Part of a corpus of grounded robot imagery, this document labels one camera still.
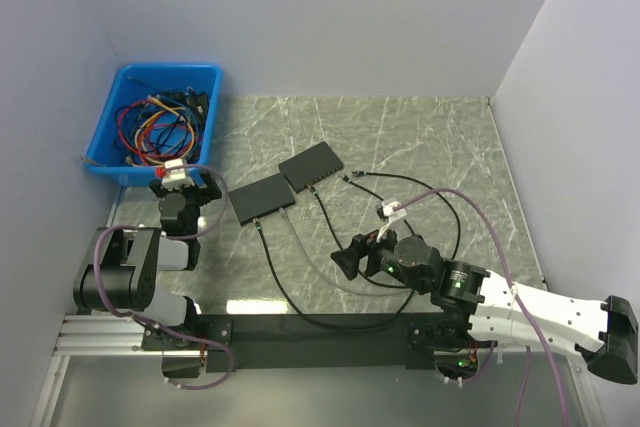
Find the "black network switch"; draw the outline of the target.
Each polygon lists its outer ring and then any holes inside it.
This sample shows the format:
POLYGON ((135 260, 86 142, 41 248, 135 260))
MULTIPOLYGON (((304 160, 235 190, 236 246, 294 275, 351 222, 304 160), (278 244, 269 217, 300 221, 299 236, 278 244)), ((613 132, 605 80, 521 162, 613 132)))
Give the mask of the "black network switch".
POLYGON ((231 205, 240 226, 276 213, 296 203, 283 174, 278 173, 229 193, 231 205))
POLYGON ((314 185, 341 171, 344 163, 333 149, 322 141, 281 162, 278 168, 294 192, 300 193, 308 185, 314 185))

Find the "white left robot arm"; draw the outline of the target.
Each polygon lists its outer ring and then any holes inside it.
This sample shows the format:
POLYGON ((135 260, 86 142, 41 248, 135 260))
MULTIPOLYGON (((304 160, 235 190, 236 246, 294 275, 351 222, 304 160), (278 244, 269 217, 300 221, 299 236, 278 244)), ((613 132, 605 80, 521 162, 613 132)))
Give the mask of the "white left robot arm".
POLYGON ((214 169, 169 162, 156 171, 149 189, 158 199, 160 225, 113 225, 96 230, 73 285, 73 300, 84 311, 106 312, 133 321, 179 349, 218 348, 202 338, 195 302, 156 285, 160 270, 192 270, 199 238, 212 228, 198 226, 201 208, 229 200, 228 186, 214 169))

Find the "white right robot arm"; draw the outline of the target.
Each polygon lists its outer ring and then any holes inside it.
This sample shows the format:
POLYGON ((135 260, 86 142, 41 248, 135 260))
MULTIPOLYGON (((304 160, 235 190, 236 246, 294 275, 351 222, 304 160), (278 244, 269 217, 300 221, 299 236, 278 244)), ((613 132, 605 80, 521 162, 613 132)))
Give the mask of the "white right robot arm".
POLYGON ((330 257, 348 279, 364 263, 367 274, 388 274, 429 296, 447 315, 440 334, 452 346, 548 345, 554 353, 582 357, 590 373, 607 381, 635 385, 639 380, 639 324, 624 298, 584 300, 508 283, 497 272, 443 257, 419 235, 399 239, 393 231, 383 238, 358 234, 330 257))

